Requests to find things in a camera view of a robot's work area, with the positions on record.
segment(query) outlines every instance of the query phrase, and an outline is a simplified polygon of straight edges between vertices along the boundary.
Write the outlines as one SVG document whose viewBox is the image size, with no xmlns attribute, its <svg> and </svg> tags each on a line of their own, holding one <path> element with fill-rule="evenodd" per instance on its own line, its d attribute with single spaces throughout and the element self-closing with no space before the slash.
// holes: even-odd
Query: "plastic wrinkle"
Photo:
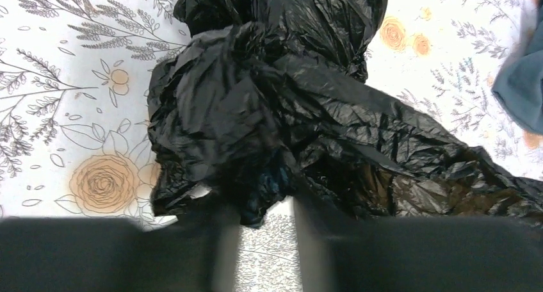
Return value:
<svg viewBox="0 0 543 292">
<path fill-rule="evenodd" d="M 259 227 L 299 183 L 352 218 L 513 216 L 543 223 L 543 182 L 364 84 L 387 0 L 179 0 L 193 40 L 153 71 L 157 216 L 208 186 Z"/>
</svg>

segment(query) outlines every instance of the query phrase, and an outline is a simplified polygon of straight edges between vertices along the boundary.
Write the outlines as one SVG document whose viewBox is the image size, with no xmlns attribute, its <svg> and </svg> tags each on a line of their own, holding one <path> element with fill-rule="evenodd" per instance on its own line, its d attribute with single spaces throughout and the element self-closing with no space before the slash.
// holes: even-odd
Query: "dark blue cloth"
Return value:
<svg viewBox="0 0 543 292">
<path fill-rule="evenodd" d="M 523 129 L 543 134 L 543 7 L 540 0 L 537 29 L 522 58 L 503 69 L 493 94 Z"/>
</svg>

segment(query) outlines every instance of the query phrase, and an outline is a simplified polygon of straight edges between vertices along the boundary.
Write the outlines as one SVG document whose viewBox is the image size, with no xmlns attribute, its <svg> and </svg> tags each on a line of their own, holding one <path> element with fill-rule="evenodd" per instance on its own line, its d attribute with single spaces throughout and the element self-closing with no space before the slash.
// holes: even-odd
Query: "crumpled plastic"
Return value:
<svg viewBox="0 0 543 292">
<path fill-rule="evenodd" d="M 193 40 L 153 71 L 156 216 L 205 185 L 258 227 L 300 182 L 352 218 L 514 216 L 543 222 L 543 182 L 364 82 L 387 0 L 179 0 Z"/>
</svg>

